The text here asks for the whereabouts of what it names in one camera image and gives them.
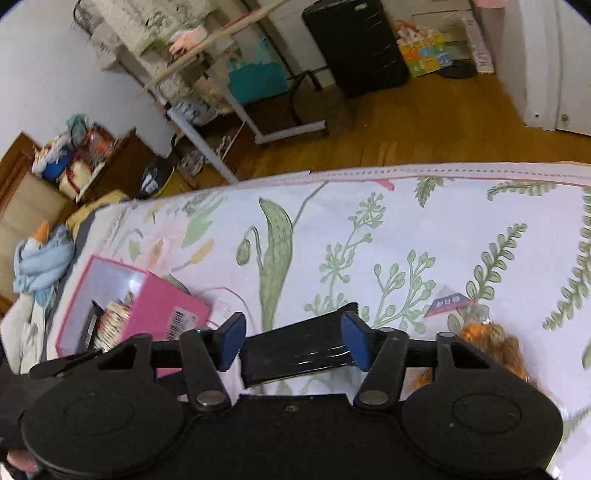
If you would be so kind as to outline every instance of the white door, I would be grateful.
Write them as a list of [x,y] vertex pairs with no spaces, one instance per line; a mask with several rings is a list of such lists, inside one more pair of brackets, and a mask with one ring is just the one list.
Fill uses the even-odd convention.
[[558,0],[562,83],[557,128],[591,135],[591,25]]

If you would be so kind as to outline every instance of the barcode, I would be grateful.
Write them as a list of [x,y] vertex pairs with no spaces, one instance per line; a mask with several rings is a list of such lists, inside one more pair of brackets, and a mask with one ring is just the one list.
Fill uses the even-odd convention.
[[166,332],[166,339],[178,340],[184,332],[195,328],[196,322],[197,316],[195,314],[183,309],[175,309],[170,326],[168,327],[168,332]]

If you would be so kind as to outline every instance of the pink cardboard box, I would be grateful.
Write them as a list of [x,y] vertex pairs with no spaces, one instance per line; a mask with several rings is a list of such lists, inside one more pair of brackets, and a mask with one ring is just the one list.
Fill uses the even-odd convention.
[[[137,333],[149,333],[154,341],[178,339],[184,331],[205,325],[211,311],[206,303],[153,273],[93,255],[61,325],[56,343],[58,355],[77,353],[81,336],[87,334],[86,321],[92,301],[104,309],[110,301],[123,300],[128,291],[134,294],[135,300],[121,341]],[[174,371],[160,370],[158,376]]]

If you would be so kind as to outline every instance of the wooden furniture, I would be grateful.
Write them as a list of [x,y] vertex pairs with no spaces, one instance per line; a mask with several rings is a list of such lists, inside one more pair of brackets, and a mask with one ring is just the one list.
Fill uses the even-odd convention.
[[30,173],[35,148],[35,143],[21,133],[0,161],[1,315],[17,298],[12,292],[17,243],[32,235],[43,220],[52,228],[77,209],[54,185]]
[[156,154],[130,130],[115,145],[105,166],[82,194],[78,204],[94,202],[103,195],[121,190],[130,198],[136,198],[142,185],[146,166],[155,159]]

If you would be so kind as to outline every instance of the yellow cloth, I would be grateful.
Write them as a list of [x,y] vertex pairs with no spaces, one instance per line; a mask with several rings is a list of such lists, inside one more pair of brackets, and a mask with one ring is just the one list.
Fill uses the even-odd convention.
[[84,204],[77,211],[72,213],[72,215],[68,217],[68,220],[66,220],[66,227],[68,227],[72,232],[72,237],[74,241],[78,236],[78,228],[80,227],[80,224],[84,220],[86,220],[88,216],[92,212],[94,212],[98,207],[102,207],[103,205],[111,205],[113,203],[119,203],[121,200],[127,200],[128,198],[129,197],[121,190],[113,190],[112,192],[103,195],[95,202]]

